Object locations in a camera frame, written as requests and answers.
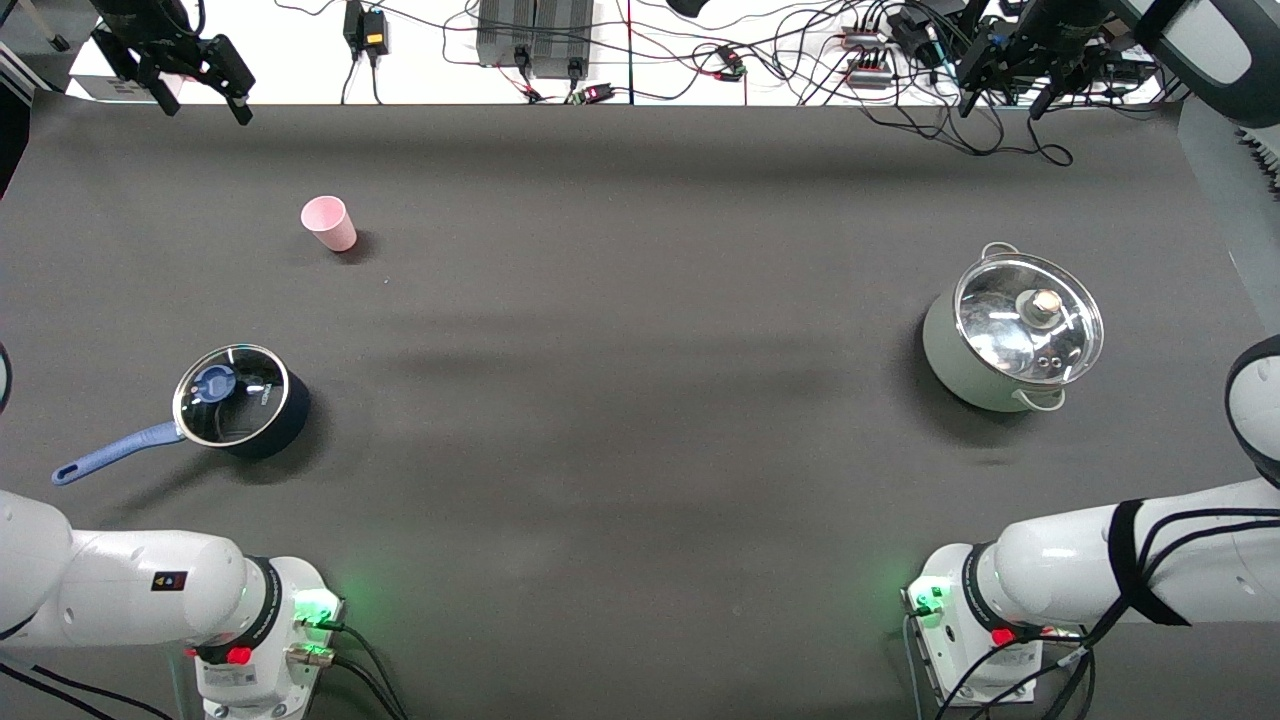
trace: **tabletop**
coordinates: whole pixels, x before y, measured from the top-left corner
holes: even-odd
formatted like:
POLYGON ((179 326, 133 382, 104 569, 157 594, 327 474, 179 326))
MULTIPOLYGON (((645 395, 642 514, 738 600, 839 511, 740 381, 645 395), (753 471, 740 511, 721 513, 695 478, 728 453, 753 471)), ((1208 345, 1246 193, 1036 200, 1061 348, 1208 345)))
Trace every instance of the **tabletop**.
MULTIPOLYGON (((884 61, 896 76, 891 87, 852 90, 842 85, 845 64, 858 60, 860 54, 842 50, 836 36, 846 26, 864 23, 887 32, 887 18, 900 5, 895 1, 718 0, 690 19, 673 13, 662 0, 599 0, 594 4, 590 69, 582 86, 611 83, 620 88, 611 102, 636 105, 955 105, 959 94, 951 74, 954 68, 929 72, 909 60, 896 45, 884 61), (710 49, 727 42, 748 46, 742 49, 748 63, 744 81, 719 82, 710 77, 710 70, 717 69, 710 49)), ((184 3, 196 18, 196 0, 184 3)), ((476 64, 479 0, 383 0, 378 5, 388 14, 392 49, 378 65, 381 102, 527 102, 520 87, 524 81, 515 68, 476 64)), ((340 0, 207 0, 206 10, 205 37, 216 33, 230 37, 257 78, 250 94, 251 105, 376 101, 369 61, 361 58, 353 67, 343 41, 340 0)), ((987 14, 1000 15, 996 0, 991 0, 987 14)), ((108 72, 101 53, 88 42, 79 50, 72 76, 108 72)), ((567 81, 532 78, 531 85, 553 102, 568 92, 567 81)), ((77 83, 68 92, 90 97, 77 83)), ((1129 92, 1125 101, 1142 104, 1161 94, 1160 79, 1153 77, 1129 92)), ((1027 95, 1019 102, 1029 104, 1032 97, 1027 95)), ((178 100, 224 102, 212 90, 195 82, 182 86, 178 100)), ((1064 99, 1064 102, 1084 101, 1084 96, 1064 99)))
MULTIPOLYGON (((4 487, 311 560, 415 717, 906 719, 897 592, 934 548, 1253 477, 1222 382, 1261 327, 1164 119, 1053 114, 1064 169, 836 110, 154 110, 36 102, 0 206, 4 487), (320 193, 346 255, 298 223, 320 193), (1059 413, 972 410, 923 359, 992 240, 1101 306, 1059 413), (50 486, 233 342, 312 391, 284 454, 50 486)), ((1093 717, 1266 716, 1277 632, 1119 628, 1093 717)), ((165 657, 40 660, 172 708, 165 657)), ((323 679, 315 717, 375 715, 323 679)))

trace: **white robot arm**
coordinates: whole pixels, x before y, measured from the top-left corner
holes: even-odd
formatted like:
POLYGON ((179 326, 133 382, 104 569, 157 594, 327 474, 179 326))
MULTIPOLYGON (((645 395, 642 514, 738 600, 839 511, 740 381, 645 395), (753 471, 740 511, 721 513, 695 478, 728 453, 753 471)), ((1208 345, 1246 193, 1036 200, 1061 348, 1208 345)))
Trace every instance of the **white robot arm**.
POLYGON ((182 644, 205 712, 301 717, 340 601, 296 557, 247 557, 182 530, 73 530, 56 509, 0 491, 0 652, 182 644))
POLYGON ((904 600, 942 702, 1032 701, 1042 641, 1082 626, 1280 621, 1280 336, 1235 363, 1226 407, 1262 478, 1024 520, 925 561, 904 600))

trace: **pot lid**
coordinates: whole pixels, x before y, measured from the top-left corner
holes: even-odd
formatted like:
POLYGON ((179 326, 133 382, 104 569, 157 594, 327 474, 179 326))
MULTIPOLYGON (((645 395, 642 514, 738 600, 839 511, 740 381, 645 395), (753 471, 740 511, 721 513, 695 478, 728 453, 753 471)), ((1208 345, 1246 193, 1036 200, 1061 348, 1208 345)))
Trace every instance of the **pot lid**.
POLYGON ((233 345, 205 355, 182 377, 174 420, 201 445, 238 445, 271 424, 288 392, 288 373, 274 352, 233 345))
POLYGON ((1102 351, 1097 302, 1070 273, 1034 255, 997 252, 956 286, 956 327, 993 370, 1033 384, 1066 384, 1102 351))

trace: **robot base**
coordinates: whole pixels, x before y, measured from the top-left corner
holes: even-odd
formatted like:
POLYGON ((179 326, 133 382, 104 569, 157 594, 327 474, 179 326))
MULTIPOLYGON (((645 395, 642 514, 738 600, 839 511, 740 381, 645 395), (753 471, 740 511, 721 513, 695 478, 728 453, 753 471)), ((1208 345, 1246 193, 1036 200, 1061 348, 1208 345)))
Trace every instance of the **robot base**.
MULTIPOLYGON (((974 662, 996 647, 991 633, 969 610, 961 589, 961 569, 972 550, 972 544, 948 544, 937 550, 924 562, 920 577, 902 591, 908 611, 914 612, 920 606, 933 609, 931 615, 914 618, 913 624, 916 648, 924 660, 938 703, 951 694, 960 676, 974 662)), ((1039 670, 1042 650, 1043 643, 1033 641, 996 653, 969 676, 951 705, 973 707, 989 702, 1018 680, 1039 670)), ((1034 700, 1036 682, 1032 680, 1001 702, 1034 700)))
POLYGON ((280 575, 280 614, 248 665, 209 665, 196 659, 196 684, 205 716, 215 720, 301 720, 311 705, 320 667, 285 660, 296 644, 329 647, 333 633, 300 621, 315 606, 338 619, 342 601, 329 592, 320 573, 297 557, 273 557, 280 575))

